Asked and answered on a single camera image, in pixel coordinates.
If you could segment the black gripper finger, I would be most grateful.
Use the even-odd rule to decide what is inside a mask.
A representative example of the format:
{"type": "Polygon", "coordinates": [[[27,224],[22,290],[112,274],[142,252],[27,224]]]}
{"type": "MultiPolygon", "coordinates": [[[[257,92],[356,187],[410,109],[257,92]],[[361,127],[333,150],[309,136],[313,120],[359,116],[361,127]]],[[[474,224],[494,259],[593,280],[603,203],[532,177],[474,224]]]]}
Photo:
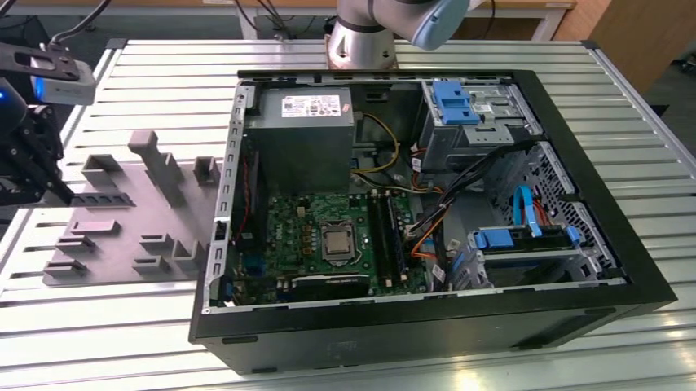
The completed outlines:
{"type": "Polygon", "coordinates": [[[33,204],[42,194],[42,188],[23,169],[1,165],[1,206],[33,204]]]}
{"type": "Polygon", "coordinates": [[[23,139],[29,147],[31,181],[43,192],[57,199],[57,204],[70,204],[73,191],[61,180],[58,161],[64,157],[56,110],[49,105],[29,105],[26,112],[29,125],[23,139]]]}

